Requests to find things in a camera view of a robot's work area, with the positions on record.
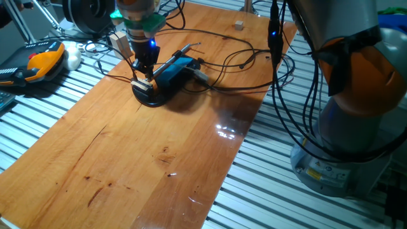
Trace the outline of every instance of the black device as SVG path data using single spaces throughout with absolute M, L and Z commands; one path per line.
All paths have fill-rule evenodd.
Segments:
M 112 24 L 110 14 L 115 10 L 112 0 L 63 0 L 66 20 L 85 34 L 98 35 Z

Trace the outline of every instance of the white computer mouse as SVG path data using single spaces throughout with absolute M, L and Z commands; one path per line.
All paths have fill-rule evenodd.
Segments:
M 77 70 L 81 64 L 81 52 L 75 46 L 70 46 L 66 48 L 64 55 L 64 67 L 69 71 Z

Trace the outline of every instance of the sticker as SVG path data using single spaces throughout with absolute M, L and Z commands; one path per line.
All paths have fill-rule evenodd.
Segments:
M 339 169 L 335 166 L 313 158 L 307 169 L 307 174 L 324 184 L 342 188 L 347 182 L 350 170 Z

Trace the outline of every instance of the black base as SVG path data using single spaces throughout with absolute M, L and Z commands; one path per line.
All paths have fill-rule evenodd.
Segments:
M 187 67 L 192 69 L 200 69 L 200 64 L 196 60 L 192 60 Z M 166 77 L 167 72 L 164 71 L 159 77 Z M 185 86 L 185 83 L 193 78 L 193 71 L 191 69 L 182 69 L 174 77 L 171 78 L 169 84 L 162 85 L 157 82 L 157 87 L 160 90 L 159 94 L 155 94 L 153 87 L 149 87 L 147 91 L 141 90 L 137 86 L 132 86 L 135 98 L 143 105 L 150 108 L 157 108 L 166 104 L 176 93 L 178 93 Z

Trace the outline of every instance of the wooden table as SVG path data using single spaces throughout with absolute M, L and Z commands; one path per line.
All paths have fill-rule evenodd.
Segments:
M 190 3 L 184 11 L 187 28 L 267 48 L 267 18 Z M 234 30 L 237 20 L 243 31 Z M 286 24 L 285 31 L 292 40 L 295 26 Z M 199 32 L 156 38 L 159 62 L 187 43 L 202 42 L 188 55 L 215 63 L 248 48 Z M 270 81 L 265 56 L 243 70 L 229 68 L 219 85 Z M 212 80 L 219 74 L 216 67 L 202 71 Z M 132 76 L 124 62 L 111 74 Z M 105 77 L 0 175 L 0 214 L 20 228 L 200 228 L 264 96 L 180 92 L 152 109 L 138 103 L 128 83 Z

